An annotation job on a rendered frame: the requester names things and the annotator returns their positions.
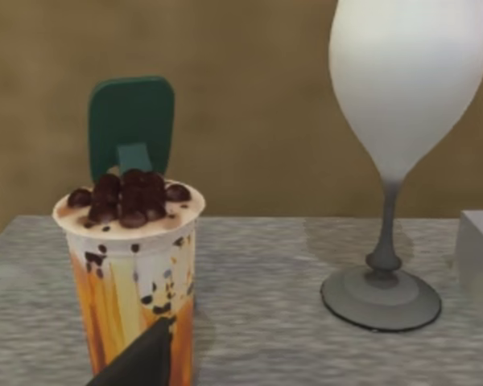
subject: gray round base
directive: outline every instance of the gray round base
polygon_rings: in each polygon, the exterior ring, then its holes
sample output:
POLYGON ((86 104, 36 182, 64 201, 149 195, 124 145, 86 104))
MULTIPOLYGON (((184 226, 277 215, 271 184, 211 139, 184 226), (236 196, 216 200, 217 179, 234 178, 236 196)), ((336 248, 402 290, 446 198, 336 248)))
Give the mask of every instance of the gray round base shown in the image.
POLYGON ((442 310, 435 290, 403 271, 383 277, 366 267, 341 270, 322 283, 320 292, 338 318, 378 332, 416 330, 442 310))

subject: green spatula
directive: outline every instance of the green spatula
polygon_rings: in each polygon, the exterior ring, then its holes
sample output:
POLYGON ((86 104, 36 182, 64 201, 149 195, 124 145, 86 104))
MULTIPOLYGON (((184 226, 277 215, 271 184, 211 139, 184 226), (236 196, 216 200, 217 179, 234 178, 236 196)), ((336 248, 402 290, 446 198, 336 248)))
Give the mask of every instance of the green spatula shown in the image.
POLYGON ((170 157, 175 97, 160 76, 100 83, 89 103, 89 165, 93 181, 118 166, 164 175, 170 157))

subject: brown wall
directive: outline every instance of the brown wall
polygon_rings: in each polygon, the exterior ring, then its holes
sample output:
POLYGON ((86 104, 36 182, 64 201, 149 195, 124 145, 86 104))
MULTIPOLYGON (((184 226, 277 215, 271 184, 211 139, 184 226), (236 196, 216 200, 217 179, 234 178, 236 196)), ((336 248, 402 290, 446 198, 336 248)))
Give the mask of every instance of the brown wall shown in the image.
MULTIPOLYGON (((0 229, 89 181, 90 89, 160 74, 168 174, 210 215, 376 216, 378 176, 328 78, 333 0, 0 0, 0 229)), ((483 207, 483 85, 411 173, 401 216, 483 207)))

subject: wine glass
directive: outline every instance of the wine glass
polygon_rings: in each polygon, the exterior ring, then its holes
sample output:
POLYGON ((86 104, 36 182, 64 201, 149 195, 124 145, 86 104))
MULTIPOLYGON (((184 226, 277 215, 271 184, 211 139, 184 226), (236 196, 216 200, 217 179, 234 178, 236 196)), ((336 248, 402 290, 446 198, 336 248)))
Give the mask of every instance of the wine glass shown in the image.
POLYGON ((332 84, 382 179, 382 229, 368 267, 322 285, 338 317, 373 331, 436 320, 438 294, 400 270, 392 230, 403 180, 460 120, 483 78, 483 0, 339 0, 329 44, 332 84))

